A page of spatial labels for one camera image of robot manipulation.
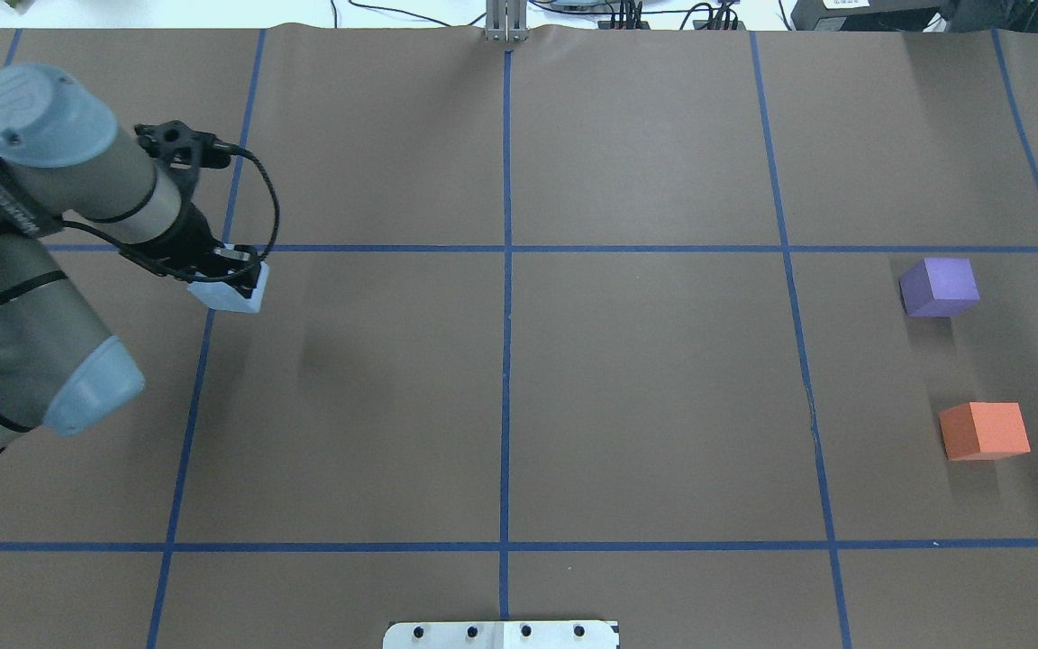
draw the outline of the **wire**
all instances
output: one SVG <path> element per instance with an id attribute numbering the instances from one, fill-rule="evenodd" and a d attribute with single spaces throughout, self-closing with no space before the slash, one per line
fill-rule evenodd
<path id="1" fill-rule="evenodd" d="M 715 11 L 715 16 L 712 20 L 709 20 L 707 24 L 704 25 L 706 30 L 723 30 L 733 31 L 739 29 L 739 13 L 734 12 L 732 4 L 738 3 L 739 0 L 723 0 L 720 3 L 720 7 Z"/>
<path id="2" fill-rule="evenodd" d="M 700 10 L 700 8 L 703 8 L 703 7 L 707 7 L 707 21 L 708 21 L 708 23 L 710 24 L 710 22 L 712 22 L 712 11 L 715 10 L 715 7 L 712 7 L 712 4 L 710 4 L 710 3 L 698 3 L 698 4 L 694 5 L 694 7 L 687 9 L 687 16 L 683 17 L 683 22 L 681 22 L 681 24 L 680 24 L 680 31 L 683 31 L 683 28 L 685 28 L 685 26 L 687 26 L 687 20 L 688 20 L 688 18 L 691 18 L 691 13 L 694 13 L 695 11 Z"/>
<path id="3" fill-rule="evenodd" d="M 553 1 L 555 0 L 539 0 L 539 1 L 527 0 L 527 3 L 534 4 L 540 9 L 543 9 L 544 11 L 548 11 L 551 13 L 564 13 L 564 16 L 566 17 L 590 18 L 598 16 L 598 13 L 590 13 L 588 11 L 564 11 L 564 9 L 555 9 L 551 7 Z M 657 16 L 662 16 L 662 13 L 687 13 L 687 9 L 655 9 L 652 11 L 639 11 L 637 16 L 657 17 Z"/>
<path id="4" fill-rule="evenodd" d="M 433 22 L 433 24 L 450 26 L 450 24 L 445 24 L 445 22 L 443 21 L 436 20 L 436 18 L 421 17 L 419 16 L 419 13 L 412 13 L 411 11 L 408 11 L 406 9 L 395 9 L 393 7 L 376 7 L 375 4 L 355 3 L 355 0 L 347 0 L 347 3 L 353 5 L 353 7 L 359 7 L 362 9 L 372 9 L 376 11 L 394 11 L 395 13 L 404 13 L 404 16 L 418 18 L 420 21 L 428 21 L 428 22 Z"/>
<path id="5" fill-rule="evenodd" d="M 267 168 L 264 167 L 263 162 L 260 161 L 255 154 L 248 152 L 247 148 L 242 146 L 231 145 L 231 155 L 242 156 L 244 159 L 254 163 L 255 168 L 258 169 L 258 173 L 263 177 L 263 182 L 267 185 L 267 192 L 271 195 L 271 205 L 275 209 L 275 221 L 271 224 L 271 238 L 268 239 L 267 245 L 263 247 L 261 253 L 249 253 L 250 263 L 240 270 L 235 272 L 229 272 L 227 275 L 222 276 L 204 276 L 204 275 L 193 275 L 190 272 L 184 272 L 181 270 L 174 270 L 166 266 L 164 263 L 158 262 L 157 259 L 148 258 L 147 255 L 140 253 L 131 243 L 120 242 L 118 239 L 103 233 L 102 229 L 98 229 L 90 225 L 86 225 L 85 222 L 76 221 L 64 221 L 62 225 L 70 227 L 71 229 L 83 231 L 83 233 L 94 235 L 99 239 L 103 239 L 104 242 L 110 243 L 112 246 L 119 248 L 124 254 L 131 256 L 136 260 L 137 263 L 143 264 L 145 268 L 152 270 L 153 272 L 160 272 L 162 275 L 173 276 L 175 279 L 182 279 L 184 282 L 201 282 L 201 283 L 215 283 L 215 282 L 226 282 L 227 279 L 237 279 L 240 276 L 247 275 L 248 272 L 258 268 L 260 264 L 263 264 L 263 260 L 267 259 L 268 254 L 275 249 L 275 241 L 279 238 L 279 195 L 275 192 L 275 184 L 271 182 L 271 177 L 267 173 Z"/>
<path id="6" fill-rule="evenodd" d="M 1034 1 L 1031 4 L 1031 7 L 1030 7 L 1030 9 L 1028 11 L 1028 20 L 1025 21 L 1025 28 L 1020 29 L 1020 31 L 1028 31 L 1028 28 L 1030 28 L 1030 26 L 1031 26 L 1031 21 L 1033 21 L 1034 18 L 1035 18 L 1035 12 L 1036 11 L 1038 11 L 1038 1 Z"/>
<path id="7" fill-rule="evenodd" d="M 786 26 L 788 31 L 795 31 L 791 29 L 791 23 L 788 22 L 788 12 L 783 8 L 783 0 L 777 0 L 777 3 L 780 4 L 780 20 L 783 21 L 783 26 Z"/>

